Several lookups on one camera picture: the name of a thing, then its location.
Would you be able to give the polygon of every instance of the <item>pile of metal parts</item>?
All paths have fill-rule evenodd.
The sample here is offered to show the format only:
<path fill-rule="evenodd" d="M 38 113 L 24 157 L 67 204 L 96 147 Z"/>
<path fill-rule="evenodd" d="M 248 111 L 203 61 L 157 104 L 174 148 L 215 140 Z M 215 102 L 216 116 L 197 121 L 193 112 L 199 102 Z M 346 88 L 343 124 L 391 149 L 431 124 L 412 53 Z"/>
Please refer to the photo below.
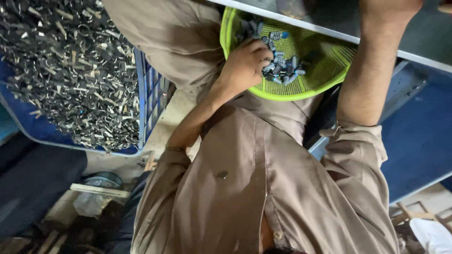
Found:
<path fill-rule="evenodd" d="M 290 36 L 289 32 L 270 32 L 268 36 L 260 37 L 263 27 L 264 23 L 262 20 L 254 18 L 246 21 L 243 19 L 236 38 L 239 43 L 247 38 L 260 38 L 273 52 L 274 59 L 262 69 L 265 79 L 286 86 L 295 81 L 299 75 L 306 74 L 304 69 L 310 65 L 308 61 L 299 61 L 297 56 L 284 58 L 285 52 L 276 50 L 275 41 L 288 38 Z"/>
<path fill-rule="evenodd" d="M 107 152 L 135 146 L 139 96 L 133 46 L 99 0 L 0 3 L 7 86 L 76 144 Z"/>

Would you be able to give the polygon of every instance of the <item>man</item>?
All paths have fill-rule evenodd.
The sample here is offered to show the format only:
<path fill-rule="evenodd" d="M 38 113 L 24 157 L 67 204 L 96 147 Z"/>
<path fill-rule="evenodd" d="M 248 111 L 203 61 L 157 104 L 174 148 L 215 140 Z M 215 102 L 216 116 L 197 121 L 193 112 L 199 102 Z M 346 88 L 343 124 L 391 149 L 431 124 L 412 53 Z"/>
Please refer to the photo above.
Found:
<path fill-rule="evenodd" d="M 131 253 L 398 253 L 376 124 L 400 39 L 422 0 L 360 1 L 361 42 L 320 162 L 301 146 L 318 96 L 273 102 L 246 91 L 273 57 L 260 40 L 235 49 L 216 79 L 216 9 L 188 0 L 122 2 L 104 4 L 158 71 L 192 90 L 213 83 L 147 180 Z M 191 162 L 185 150 L 200 134 Z"/>

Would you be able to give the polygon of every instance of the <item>finger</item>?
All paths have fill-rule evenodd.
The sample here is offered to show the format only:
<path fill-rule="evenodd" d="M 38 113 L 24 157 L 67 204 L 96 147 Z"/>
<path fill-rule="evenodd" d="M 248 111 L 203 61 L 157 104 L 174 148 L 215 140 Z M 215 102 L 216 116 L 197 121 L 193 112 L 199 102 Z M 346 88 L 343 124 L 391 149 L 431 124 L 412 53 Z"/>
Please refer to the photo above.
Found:
<path fill-rule="evenodd" d="M 268 49 L 267 45 L 265 45 L 265 43 L 262 40 L 254 40 L 250 42 L 248 47 L 251 52 L 255 52 L 260 49 Z"/>
<path fill-rule="evenodd" d="M 244 41 L 238 46 L 238 48 L 246 47 L 246 46 L 248 46 L 252 41 L 254 41 L 253 38 L 248 38 L 248 39 L 244 40 Z"/>
<path fill-rule="evenodd" d="M 267 48 L 256 51 L 254 55 L 256 56 L 256 60 L 258 61 L 262 59 L 272 60 L 274 58 L 273 52 L 271 52 Z"/>
<path fill-rule="evenodd" d="M 262 74 L 262 68 L 264 68 L 265 66 L 269 65 L 270 61 L 269 60 L 262 60 L 259 62 L 257 68 L 256 68 L 256 73 L 257 74 Z"/>

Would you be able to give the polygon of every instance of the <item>hair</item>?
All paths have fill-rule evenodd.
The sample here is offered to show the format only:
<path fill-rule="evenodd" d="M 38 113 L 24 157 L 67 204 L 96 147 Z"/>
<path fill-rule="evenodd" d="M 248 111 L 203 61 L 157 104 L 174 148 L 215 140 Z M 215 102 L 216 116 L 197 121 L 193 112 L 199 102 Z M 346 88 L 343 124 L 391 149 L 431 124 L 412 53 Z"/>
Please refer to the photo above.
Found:
<path fill-rule="evenodd" d="M 302 252 L 299 250 L 293 249 L 289 246 L 284 246 L 284 247 L 268 248 L 262 254 L 292 254 L 292 253 L 302 253 Z"/>

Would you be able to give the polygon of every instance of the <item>metal scrap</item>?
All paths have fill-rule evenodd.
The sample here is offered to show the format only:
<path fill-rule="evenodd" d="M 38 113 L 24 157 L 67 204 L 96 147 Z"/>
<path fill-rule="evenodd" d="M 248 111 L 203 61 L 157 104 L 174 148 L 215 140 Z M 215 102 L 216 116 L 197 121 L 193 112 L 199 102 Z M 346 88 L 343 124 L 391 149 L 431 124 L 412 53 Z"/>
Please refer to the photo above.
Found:
<path fill-rule="evenodd" d="M 136 146 L 139 93 L 133 46 L 102 2 L 0 3 L 0 52 L 15 98 L 37 107 L 76 144 L 107 152 Z"/>

